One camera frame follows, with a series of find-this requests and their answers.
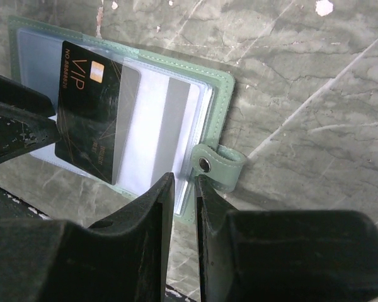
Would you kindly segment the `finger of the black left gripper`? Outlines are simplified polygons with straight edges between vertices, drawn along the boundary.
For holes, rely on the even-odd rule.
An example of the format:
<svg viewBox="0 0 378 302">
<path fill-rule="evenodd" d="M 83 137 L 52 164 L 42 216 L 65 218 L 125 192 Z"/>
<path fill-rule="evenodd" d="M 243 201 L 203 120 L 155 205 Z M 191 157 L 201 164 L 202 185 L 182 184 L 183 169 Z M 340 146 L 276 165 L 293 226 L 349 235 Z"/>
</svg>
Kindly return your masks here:
<svg viewBox="0 0 378 302">
<path fill-rule="evenodd" d="M 49 97 L 2 75 L 0 75 L 0 102 L 41 116 L 55 115 Z"/>
<path fill-rule="evenodd" d="M 0 164 L 59 140 L 54 120 L 0 103 Z"/>
</svg>

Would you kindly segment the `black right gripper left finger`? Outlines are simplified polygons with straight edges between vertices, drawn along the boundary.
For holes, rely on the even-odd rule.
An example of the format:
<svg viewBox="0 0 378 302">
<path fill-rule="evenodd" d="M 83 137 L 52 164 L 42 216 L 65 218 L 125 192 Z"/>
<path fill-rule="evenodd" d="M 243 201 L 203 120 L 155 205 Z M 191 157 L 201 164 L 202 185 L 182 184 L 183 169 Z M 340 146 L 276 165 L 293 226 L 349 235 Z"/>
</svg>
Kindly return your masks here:
<svg viewBox="0 0 378 302">
<path fill-rule="evenodd" d="M 163 301 L 175 178 L 83 227 L 0 218 L 0 301 Z"/>
</svg>

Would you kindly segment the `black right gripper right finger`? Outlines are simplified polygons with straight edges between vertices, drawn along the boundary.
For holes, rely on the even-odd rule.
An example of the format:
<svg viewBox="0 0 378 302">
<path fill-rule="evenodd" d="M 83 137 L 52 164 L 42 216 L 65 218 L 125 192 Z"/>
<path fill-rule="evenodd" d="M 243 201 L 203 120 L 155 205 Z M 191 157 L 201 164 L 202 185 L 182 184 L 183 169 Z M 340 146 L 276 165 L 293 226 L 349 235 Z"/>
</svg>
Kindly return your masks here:
<svg viewBox="0 0 378 302">
<path fill-rule="evenodd" d="M 202 301 L 372 301 L 378 228 L 350 210 L 239 210 L 195 179 Z"/>
</svg>

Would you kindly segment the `black VIP credit card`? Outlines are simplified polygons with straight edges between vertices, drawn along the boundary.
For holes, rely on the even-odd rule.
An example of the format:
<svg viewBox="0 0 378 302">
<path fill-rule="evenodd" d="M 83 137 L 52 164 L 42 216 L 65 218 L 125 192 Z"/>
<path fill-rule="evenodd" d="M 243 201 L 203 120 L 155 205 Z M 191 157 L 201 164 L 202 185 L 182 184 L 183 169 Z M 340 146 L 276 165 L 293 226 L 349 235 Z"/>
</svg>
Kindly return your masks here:
<svg viewBox="0 0 378 302">
<path fill-rule="evenodd" d="M 71 42 L 62 44 L 56 157 L 115 184 L 141 74 Z"/>
</svg>

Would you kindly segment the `white credit card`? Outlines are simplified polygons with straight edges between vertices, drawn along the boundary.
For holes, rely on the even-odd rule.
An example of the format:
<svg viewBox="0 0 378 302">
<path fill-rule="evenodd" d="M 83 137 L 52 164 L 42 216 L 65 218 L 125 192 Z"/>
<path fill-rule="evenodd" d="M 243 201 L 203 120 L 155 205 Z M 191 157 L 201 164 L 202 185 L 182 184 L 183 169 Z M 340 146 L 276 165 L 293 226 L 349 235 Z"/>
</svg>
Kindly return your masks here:
<svg viewBox="0 0 378 302">
<path fill-rule="evenodd" d="M 210 100 L 208 85 L 161 70 L 141 79 L 116 187 L 146 192 L 166 172 L 179 173 Z"/>
</svg>

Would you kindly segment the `mint green card holder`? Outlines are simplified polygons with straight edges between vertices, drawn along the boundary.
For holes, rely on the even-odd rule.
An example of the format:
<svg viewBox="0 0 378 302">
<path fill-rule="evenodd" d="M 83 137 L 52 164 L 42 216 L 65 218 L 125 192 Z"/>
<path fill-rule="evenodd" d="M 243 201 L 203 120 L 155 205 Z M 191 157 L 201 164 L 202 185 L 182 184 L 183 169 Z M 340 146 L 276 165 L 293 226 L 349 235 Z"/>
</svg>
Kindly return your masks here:
<svg viewBox="0 0 378 302">
<path fill-rule="evenodd" d="M 244 166 L 244 155 L 219 143 L 234 90 L 232 75 L 20 16 L 9 17 L 8 30 L 13 79 L 49 97 L 55 110 L 55 115 L 50 118 L 56 124 L 64 41 L 137 70 L 139 67 L 161 70 L 208 85 L 210 100 L 202 122 L 193 129 L 193 140 L 185 152 L 181 170 L 179 173 L 172 172 L 175 175 L 175 217 L 185 223 L 195 221 L 194 178 L 199 174 L 208 175 L 220 191 L 230 192 L 235 188 Z M 95 179 L 129 200 L 140 196 L 119 189 L 116 183 L 102 181 L 56 157 L 55 144 L 36 150 L 32 155 Z"/>
</svg>

